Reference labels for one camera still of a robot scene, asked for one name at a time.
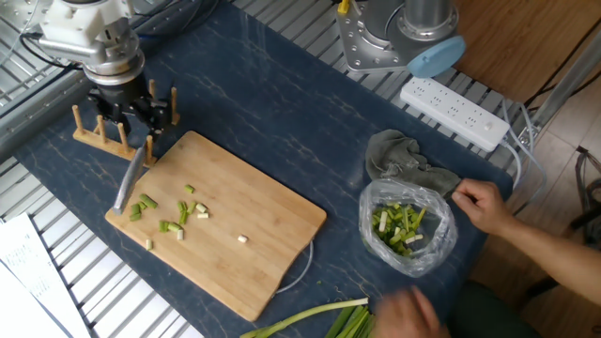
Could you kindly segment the person's left hand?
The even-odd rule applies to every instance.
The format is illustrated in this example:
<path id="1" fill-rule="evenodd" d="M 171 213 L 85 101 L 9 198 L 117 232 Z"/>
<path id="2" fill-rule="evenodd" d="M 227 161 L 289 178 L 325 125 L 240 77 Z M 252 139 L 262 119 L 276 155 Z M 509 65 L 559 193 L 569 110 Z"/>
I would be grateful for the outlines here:
<path id="1" fill-rule="evenodd" d="M 448 337 L 429 299 L 417 286 L 387 295 L 378 304 L 374 338 Z"/>

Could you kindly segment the person's right hand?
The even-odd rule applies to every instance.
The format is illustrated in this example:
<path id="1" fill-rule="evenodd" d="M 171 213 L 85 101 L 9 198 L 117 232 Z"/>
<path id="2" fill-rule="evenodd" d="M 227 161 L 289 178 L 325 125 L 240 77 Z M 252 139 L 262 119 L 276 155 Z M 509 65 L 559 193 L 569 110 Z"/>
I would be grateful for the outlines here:
<path id="1" fill-rule="evenodd" d="M 492 182 L 465 178 L 456 187 L 452 199 L 471 223 L 485 233 L 504 236 L 516 226 L 516 219 Z"/>

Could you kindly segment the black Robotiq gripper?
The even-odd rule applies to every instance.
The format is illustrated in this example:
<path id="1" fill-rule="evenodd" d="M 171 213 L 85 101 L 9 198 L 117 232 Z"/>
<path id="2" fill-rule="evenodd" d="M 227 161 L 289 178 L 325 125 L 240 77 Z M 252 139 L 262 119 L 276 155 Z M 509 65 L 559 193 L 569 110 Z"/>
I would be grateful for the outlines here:
<path id="1" fill-rule="evenodd" d="M 135 115 L 152 137 L 159 137 L 169 125 L 169 103 L 151 98 L 143 73 L 123 84 L 96 84 L 87 99 L 98 114 L 124 128 L 130 126 L 125 114 Z"/>

